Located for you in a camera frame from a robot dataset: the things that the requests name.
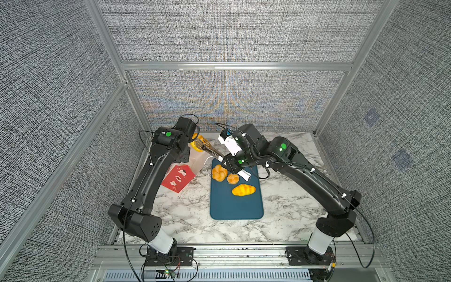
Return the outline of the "striped yellow bun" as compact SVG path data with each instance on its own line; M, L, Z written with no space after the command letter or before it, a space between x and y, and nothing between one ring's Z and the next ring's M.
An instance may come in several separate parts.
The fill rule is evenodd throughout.
M211 146L210 142L198 133L193 135L193 139L194 141L192 141L190 145L197 152L204 152L205 148L209 148Z

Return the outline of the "red white paper gift bag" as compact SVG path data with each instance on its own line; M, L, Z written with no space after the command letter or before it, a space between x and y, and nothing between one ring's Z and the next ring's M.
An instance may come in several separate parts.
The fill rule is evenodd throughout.
M162 186L180 193L212 158L207 152L198 152L189 145L189 158L181 163L173 163L163 179Z

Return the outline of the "small round crusty bun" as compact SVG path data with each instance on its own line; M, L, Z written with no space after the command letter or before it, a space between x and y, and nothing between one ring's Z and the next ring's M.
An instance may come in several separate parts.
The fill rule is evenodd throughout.
M235 185L240 181L240 176L236 174L229 174L227 176L227 182L231 185Z

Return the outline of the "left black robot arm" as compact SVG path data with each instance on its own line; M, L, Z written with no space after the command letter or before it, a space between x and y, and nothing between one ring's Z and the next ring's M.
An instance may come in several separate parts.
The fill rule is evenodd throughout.
M177 243L162 230L162 219L152 215L153 205L171 165L188 161L189 143L199 131L197 122L181 116L175 126L152 132L150 145L144 146L148 154L144 167L121 203L112 204L108 210L124 235L138 237L164 255L174 256Z

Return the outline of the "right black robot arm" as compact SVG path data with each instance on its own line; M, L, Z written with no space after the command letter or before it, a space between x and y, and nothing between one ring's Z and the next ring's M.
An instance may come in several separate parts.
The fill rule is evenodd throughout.
M325 209L327 216L317 220L308 241L307 255L325 255L332 241L354 226L361 194L334 183L287 138L277 136L268 141L251 123L239 128L222 125L222 128L218 139L229 150L223 157L222 167L233 174L253 166L272 169L298 184Z

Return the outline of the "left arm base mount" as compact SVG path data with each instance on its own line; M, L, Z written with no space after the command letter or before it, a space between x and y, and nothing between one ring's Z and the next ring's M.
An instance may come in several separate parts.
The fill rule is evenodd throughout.
M146 255L145 266L192 266L194 257L193 247L178 247L175 253L163 254L149 249Z

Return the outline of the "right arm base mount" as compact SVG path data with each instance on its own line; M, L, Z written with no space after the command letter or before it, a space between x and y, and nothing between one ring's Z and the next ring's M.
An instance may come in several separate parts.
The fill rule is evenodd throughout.
M324 255L317 254L308 246L286 247L284 255L290 266L329 266L336 262L331 247Z

